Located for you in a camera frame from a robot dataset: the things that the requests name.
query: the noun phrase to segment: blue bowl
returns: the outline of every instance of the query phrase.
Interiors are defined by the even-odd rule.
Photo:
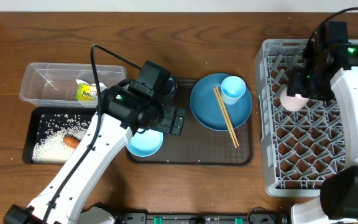
[[[214,93],[214,87],[221,91],[223,80],[230,75],[217,73],[202,78],[194,86],[190,96],[190,108],[194,117],[204,126],[216,131],[227,131],[223,114]],[[252,97],[249,90],[233,105],[226,105],[233,128],[243,125],[251,114]]]
[[[162,140],[161,132],[147,130],[143,134],[136,133],[127,144],[127,149],[135,156],[151,156],[160,149]]]

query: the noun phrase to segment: white wall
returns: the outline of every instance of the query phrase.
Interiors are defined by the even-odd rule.
[[[336,12],[358,0],[0,0],[0,11]]]

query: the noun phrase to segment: gray dish rack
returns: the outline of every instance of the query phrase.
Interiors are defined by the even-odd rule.
[[[265,40],[254,61],[265,191],[274,197],[318,196],[323,181],[345,165],[345,139],[335,100],[310,100],[297,112],[280,104],[291,69],[303,67],[306,43]]]

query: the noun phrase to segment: chopsticks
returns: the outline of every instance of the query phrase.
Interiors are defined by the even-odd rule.
[[[217,99],[217,101],[219,103],[219,107],[221,108],[222,115],[223,115],[223,118],[224,118],[224,122],[226,122],[227,129],[229,130],[231,139],[233,140],[234,147],[235,148],[237,148],[237,146],[240,147],[239,141],[237,140],[237,136],[236,136],[236,134],[234,132],[233,125],[231,124],[230,117],[229,117],[229,115],[227,113],[227,110],[226,110],[226,107],[225,107],[225,105],[223,103],[221,92],[219,91],[219,88],[217,86],[214,88],[214,92],[215,92],[216,99]]]

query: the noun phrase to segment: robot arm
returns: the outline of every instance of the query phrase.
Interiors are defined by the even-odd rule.
[[[51,198],[55,195],[58,187],[65,177],[78,162],[86,151],[87,145],[95,134],[98,115],[94,115],[92,122],[69,160],[65,163],[56,177],[34,198],[28,207],[34,207],[32,214],[39,219],[44,217]],[[47,223],[77,223],[81,209],[91,193],[93,187],[106,170],[116,154],[129,142],[132,137],[130,128],[120,127],[120,121],[108,114],[102,115],[99,138],[94,148],[85,157],[75,173],[66,183],[65,188],[60,192],[56,204],[48,217]]]
[[[330,22],[317,31],[314,48],[305,52],[306,67],[291,76],[284,101],[291,102],[296,95],[318,100],[336,97],[346,140],[347,169],[323,182],[320,197],[294,205],[291,222],[358,222],[358,45],[348,42],[346,23]]]
[[[358,166],[358,67],[352,67],[351,70],[346,71],[343,70],[343,68],[340,69],[331,80],[331,88],[336,96],[342,117],[346,140],[346,167]],[[358,185],[355,186],[355,184],[352,186],[357,191],[357,197],[351,198],[351,194],[355,193],[351,191],[351,187],[347,188],[347,184],[351,180],[352,179],[346,178],[335,182],[330,179],[326,180],[321,189],[321,197],[316,197],[306,203],[294,205],[291,208],[292,224],[329,224],[337,223],[338,221],[344,223],[358,222],[357,219],[354,219],[358,216]],[[343,194],[343,192],[341,192],[343,189],[348,189],[349,191],[345,190],[346,193]],[[341,203],[337,202],[338,204],[331,205],[332,202],[338,201],[338,199],[335,198],[337,195],[341,195],[339,200],[343,202],[343,207],[348,206],[349,202],[356,203],[353,204],[353,208],[346,208],[348,210],[355,210],[352,212],[354,218],[330,220],[326,215],[323,210],[323,205],[325,205],[326,211],[335,210],[335,208],[331,208],[332,206],[340,209]]]
[[[123,80],[104,90],[98,113],[57,176],[25,210],[13,205],[4,223],[74,224],[89,223],[90,219],[92,223],[114,223],[111,215],[95,214],[101,211],[81,213],[83,205],[109,163],[139,128],[180,136],[186,111],[167,105],[175,90],[170,72],[150,61],[146,61],[136,80]],[[95,134],[98,137],[90,148]]]

